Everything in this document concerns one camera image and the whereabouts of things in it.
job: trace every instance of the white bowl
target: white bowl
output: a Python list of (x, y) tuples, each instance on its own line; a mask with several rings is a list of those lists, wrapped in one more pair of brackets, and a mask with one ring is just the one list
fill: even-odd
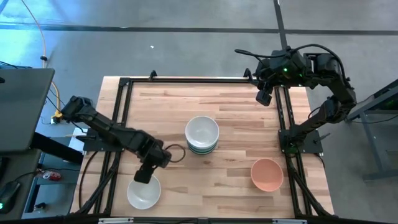
[(217, 143), (219, 136), (215, 120), (207, 116), (192, 118), (185, 127), (187, 141), (198, 149), (207, 149)]
[(148, 184), (131, 181), (127, 188), (127, 199), (134, 208), (148, 209), (160, 198), (160, 182), (153, 175)]

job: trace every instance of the bowl rim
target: bowl rim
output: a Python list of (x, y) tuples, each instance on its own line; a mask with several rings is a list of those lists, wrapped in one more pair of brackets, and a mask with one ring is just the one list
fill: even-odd
[[(272, 161), (273, 163), (275, 163), (275, 164), (279, 167), (278, 170), (279, 170), (280, 173), (282, 174), (282, 181), (279, 183), (278, 187), (276, 187), (274, 190), (264, 190), (264, 189), (261, 189), (259, 186), (257, 186), (256, 182), (255, 182), (254, 179), (253, 179), (253, 167), (254, 167), (254, 165), (255, 165), (257, 162), (263, 161), (263, 160), (268, 160), (268, 161)], [(258, 159), (258, 160), (257, 160), (256, 162), (254, 162), (253, 165), (251, 166), (251, 168), (250, 168), (250, 178), (251, 178), (251, 181), (254, 183), (254, 185), (255, 185), (258, 189), (260, 189), (260, 190), (262, 190), (262, 191), (264, 191), (264, 192), (274, 192), (274, 191), (278, 190), (278, 189), (280, 188), (280, 186), (282, 186), (282, 184), (283, 184), (283, 182), (284, 182), (284, 172), (283, 172), (281, 166), (280, 166), (276, 161), (274, 161), (273, 159), (262, 158), (262, 159)]]
[(136, 181), (134, 179), (132, 181), (130, 181), (130, 183), (129, 183), (128, 187), (127, 187), (127, 201), (129, 201), (129, 204), (131, 206), (133, 206), (134, 208), (139, 209), (139, 210), (145, 210), (145, 209), (148, 209), (148, 208), (152, 208), (159, 201), (160, 195), (162, 194), (162, 186), (160, 185), (160, 181), (159, 181), (159, 179), (157, 177), (152, 175), (151, 178), (154, 178), (157, 181), (157, 183), (159, 184), (159, 194), (158, 194), (157, 199), (155, 200), (155, 202), (151, 206), (146, 207), (146, 208), (137, 208), (131, 203), (130, 198), (129, 198), (129, 188), (130, 188), (131, 183), (136, 182)]
[[(207, 146), (197, 146), (197, 145), (193, 144), (192, 142), (190, 142), (189, 139), (188, 139), (188, 136), (187, 136), (187, 129), (188, 129), (188, 127), (189, 127), (189, 124), (190, 124), (194, 119), (198, 119), (198, 118), (207, 118), (207, 119), (210, 119), (210, 120), (212, 120), (212, 122), (214, 122), (214, 123), (216, 124), (216, 127), (217, 127), (217, 137), (216, 137), (216, 139), (215, 139), (212, 143), (208, 144)], [(185, 126), (185, 139), (187, 139), (187, 141), (188, 141), (192, 146), (195, 146), (195, 147), (198, 148), (198, 149), (207, 149), (207, 148), (209, 148), (210, 146), (214, 145), (215, 143), (217, 143), (219, 136), (220, 136), (220, 127), (218, 127), (217, 122), (216, 122), (213, 118), (211, 118), (211, 117), (209, 117), (209, 116), (196, 116), (196, 117), (192, 118), (192, 119), (187, 123), (187, 125)]]

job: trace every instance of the concrete floor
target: concrete floor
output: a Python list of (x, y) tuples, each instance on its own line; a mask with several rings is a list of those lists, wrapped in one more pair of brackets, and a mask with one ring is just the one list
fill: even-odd
[[(274, 7), (278, 1), (273, 0), (25, 1), (42, 24), (278, 28)], [(286, 29), (398, 30), (395, 10), (398, 3), (394, 0), (279, 2)], [(0, 13), (0, 24), (32, 22), (18, 0), (10, 0)], [(246, 67), (254, 70), (257, 63), (253, 58), (235, 54), (235, 48), (259, 54), (280, 49), (278, 33), (45, 31), (44, 35), (49, 67), (56, 71), (54, 81), (63, 101), (72, 95), (96, 101), (105, 75), (148, 75), (155, 69), (159, 75), (241, 77)], [(3, 29), (0, 37), (0, 60), (41, 66), (42, 42), (38, 31)], [(316, 43), (334, 50), (342, 58), (347, 76), (351, 77), (358, 101), (398, 77), (396, 35), (288, 35), (287, 42), (293, 47)], [(311, 108), (319, 106), (329, 95), (326, 88), (309, 91)], [(45, 122), (53, 112), (53, 106), (47, 103), (42, 112)], [(37, 131), (64, 136), (72, 133), (73, 128), (39, 123)], [(362, 126), (327, 124), (320, 132), (331, 133), (322, 144), (335, 213), (344, 218), (397, 223), (398, 178), (372, 183), (362, 181), (363, 174), (376, 171)]]

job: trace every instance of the wooden tabletop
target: wooden tabletop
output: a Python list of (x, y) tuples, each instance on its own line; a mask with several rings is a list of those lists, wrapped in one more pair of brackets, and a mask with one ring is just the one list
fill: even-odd
[[(111, 118), (120, 77), (104, 77), (96, 109)], [(113, 200), (112, 216), (148, 217), (294, 217), (284, 155), (277, 139), (279, 119), (275, 98), (268, 107), (256, 102), (257, 88), (249, 84), (135, 83), (127, 127), (143, 129), (170, 144), (187, 146), (184, 130), (194, 116), (209, 116), (220, 127), (218, 147), (199, 156), (187, 149), (182, 162), (156, 169), (162, 194), (147, 210), (133, 208), (127, 201), (127, 187), (141, 165), (134, 154), (123, 152)], [(307, 119), (310, 107), (305, 88), (291, 88), (296, 123)], [(120, 109), (121, 118), (123, 103)], [(170, 150), (173, 159), (180, 149)], [(89, 155), (85, 156), (82, 169)], [(83, 183), (83, 203), (100, 179), (104, 153), (97, 153)], [(275, 192), (263, 192), (250, 178), (250, 168), (260, 158), (271, 158), (284, 171), (284, 182)], [(333, 213), (322, 163), (312, 154), (303, 155), (307, 184), (324, 208)], [(78, 209), (78, 187), (71, 212)], [(105, 190), (102, 209), (106, 204)], [(304, 211), (301, 191), (300, 208)]]

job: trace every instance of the pink bowl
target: pink bowl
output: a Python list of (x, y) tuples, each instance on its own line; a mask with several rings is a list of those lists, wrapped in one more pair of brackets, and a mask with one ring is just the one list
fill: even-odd
[(259, 159), (251, 167), (251, 180), (260, 190), (273, 192), (282, 185), (284, 173), (272, 159)]

